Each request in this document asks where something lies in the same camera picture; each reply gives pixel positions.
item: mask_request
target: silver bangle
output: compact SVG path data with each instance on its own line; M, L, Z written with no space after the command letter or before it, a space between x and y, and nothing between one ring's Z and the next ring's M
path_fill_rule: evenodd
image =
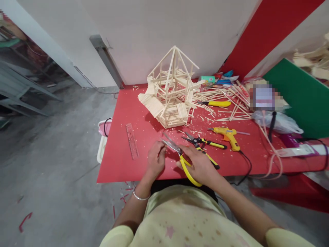
M148 196L148 198L139 198L137 195L136 195L136 193L135 193L135 189L134 189L134 191L133 191L133 194L134 194L134 196L136 197L136 199L138 199L138 200L140 200L140 201L146 201L146 200L148 200L150 197L151 197L151 194Z

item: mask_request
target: blue object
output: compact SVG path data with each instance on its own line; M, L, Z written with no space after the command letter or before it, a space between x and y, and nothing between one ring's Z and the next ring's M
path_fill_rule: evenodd
M233 70L230 70L229 72L225 73L223 76L232 77L232 75L233 75Z
M231 84L231 80L218 80L215 85Z

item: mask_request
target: small box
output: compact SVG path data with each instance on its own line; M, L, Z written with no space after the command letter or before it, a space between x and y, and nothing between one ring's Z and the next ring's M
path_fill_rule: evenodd
M212 83L212 84L214 84L215 81L216 81L214 76L200 76L199 81L201 81L201 80L206 80L207 83L209 82L209 83Z

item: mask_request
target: ruler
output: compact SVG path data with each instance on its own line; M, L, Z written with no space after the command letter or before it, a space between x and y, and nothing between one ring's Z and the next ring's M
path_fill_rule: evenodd
M133 126L131 123L126 125L127 135L128 135L128 141L129 141L129 147L131 152L131 157L133 160L139 158L139 153L137 149L137 142L134 135Z

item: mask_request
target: scissors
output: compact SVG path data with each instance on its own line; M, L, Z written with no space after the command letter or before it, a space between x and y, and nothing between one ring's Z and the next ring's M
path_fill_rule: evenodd
M191 166L191 164L189 162L187 162L187 160L183 157L183 151L181 148L179 148L176 143L173 142L173 140L168 137L165 133L163 133L164 136L169 140L169 141L165 141L164 139L161 138L161 140L164 142L164 144L166 144L167 146L169 146L172 150L176 151L179 155L179 159L180 162L182 164L183 170L187 176L187 178L191 181L191 183L193 183L195 186L201 187L202 184L198 183L192 176L191 174L188 172L186 165Z

